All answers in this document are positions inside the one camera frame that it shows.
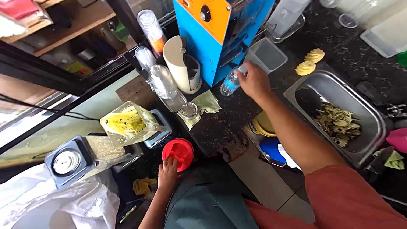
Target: blue machine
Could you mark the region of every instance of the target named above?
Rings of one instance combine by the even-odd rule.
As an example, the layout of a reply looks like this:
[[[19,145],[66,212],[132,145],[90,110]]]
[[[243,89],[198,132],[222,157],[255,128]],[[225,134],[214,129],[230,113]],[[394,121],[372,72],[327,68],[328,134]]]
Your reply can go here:
[[[214,86],[241,64],[274,0],[174,0],[187,52]]]

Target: rag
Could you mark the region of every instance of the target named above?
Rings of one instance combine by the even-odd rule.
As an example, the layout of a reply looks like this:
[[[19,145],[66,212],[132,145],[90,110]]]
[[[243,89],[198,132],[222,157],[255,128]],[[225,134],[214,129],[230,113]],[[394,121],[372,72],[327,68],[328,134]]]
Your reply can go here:
[[[285,151],[284,147],[281,144],[277,145],[278,151],[280,154],[285,158],[287,165],[290,168],[298,168],[299,170],[302,170],[297,163],[288,155],[288,153]]]
[[[382,152],[382,150],[383,149],[376,151],[373,155],[378,156]],[[401,156],[397,151],[393,150],[386,163],[384,163],[384,166],[397,170],[403,170],[405,169],[404,162],[402,161],[403,159],[403,156]]]
[[[191,101],[191,103],[195,103],[198,107],[198,112],[197,116],[193,119],[187,119],[181,111],[178,111],[177,115],[181,117],[181,119],[185,122],[186,126],[188,127],[189,130],[192,129],[192,127],[201,120],[201,115],[206,112],[206,113],[216,113],[220,109],[222,109],[219,106],[218,100],[216,97],[212,94],[210,90],[205,91],[204,93],[198,95],[195,99]]]
[[[148,194],[151,193],[149,185],[152,185],[155,183],[157,183],[157,180],[155,178],[150,179],[150,178],[146,177],[143,179],[137,179],[133,182],[133,191],[135,192],[136,195],[147,196]]]

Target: black cable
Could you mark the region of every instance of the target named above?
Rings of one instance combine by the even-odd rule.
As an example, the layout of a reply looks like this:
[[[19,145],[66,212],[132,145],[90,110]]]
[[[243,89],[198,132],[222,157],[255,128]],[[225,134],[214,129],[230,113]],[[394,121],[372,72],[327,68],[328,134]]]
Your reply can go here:
[[[40,106],[37,106],[37,105],[30,104],[30,103],[26,103],[26,102],[20,101],[18,99],[11,98],[11,97],[6,96],[6,95],[1,94],[1,93],[0,93],[0,100],[5,101],[5,102],[9,102],[9,103],[14,103],[14,104],[17,104],[17,105],[29,106],[29,107],[33,107],[33,108],[46,110],[46,111],[52,112],[52,113],[54,113],[56,115],[59,115],[59,116],[67,116],[67,117],[71,117],[71,118],[75,118],[75,119],[81,119],[81,120],[99,121],[99,119],[90,118],[90,117],[88,117],[88,116],[86,116],[84,114],[81,114],[81,113],[71,112],[71,111],[62,111],[62,110],[58,110],[58,109],[48,109],[48,108],[44,108],[44,107],[40,107]],[[77,117],[77,116],[69,115],[69,114],[66,114],[66,113],[80,115],[82,117]]]

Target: red sleeve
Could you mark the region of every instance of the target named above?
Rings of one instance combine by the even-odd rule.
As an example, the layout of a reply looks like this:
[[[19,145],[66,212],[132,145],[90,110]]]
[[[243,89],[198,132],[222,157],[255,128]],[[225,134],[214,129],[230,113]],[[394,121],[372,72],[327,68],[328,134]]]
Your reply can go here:
[[[312,224],[286,217],[251,200],[244,200],[259,229],[317,229]]]
[[[407,219],[349,167],[317,170],[305,177],[305,185],[320,229],[407,228]]]

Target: stainless steel bowl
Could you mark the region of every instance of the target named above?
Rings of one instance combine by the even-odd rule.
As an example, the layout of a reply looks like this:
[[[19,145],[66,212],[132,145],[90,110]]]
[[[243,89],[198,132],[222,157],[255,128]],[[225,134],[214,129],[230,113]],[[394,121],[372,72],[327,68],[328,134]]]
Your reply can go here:
[[[309,75],[301,77],[283,94],[355,167],[363,162],[380,146],[392,122],[375,107],[359,96],[356,91],[324,63]],[[334,104],[353,112],[362,126],[362,135],[349,141],[346,148],[340,147],[314,120],[321,101]]]

